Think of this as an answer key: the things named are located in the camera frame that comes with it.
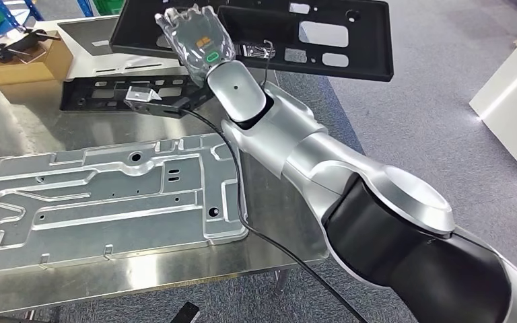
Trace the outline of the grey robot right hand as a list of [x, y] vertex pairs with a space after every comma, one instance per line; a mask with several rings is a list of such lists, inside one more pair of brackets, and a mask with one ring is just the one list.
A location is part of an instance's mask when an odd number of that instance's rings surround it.
[[199, 87], [213, 68], [236, 58], [234, 43], [210, 5], [195, 3], [183, 11], [169, 7], [154, 19]]

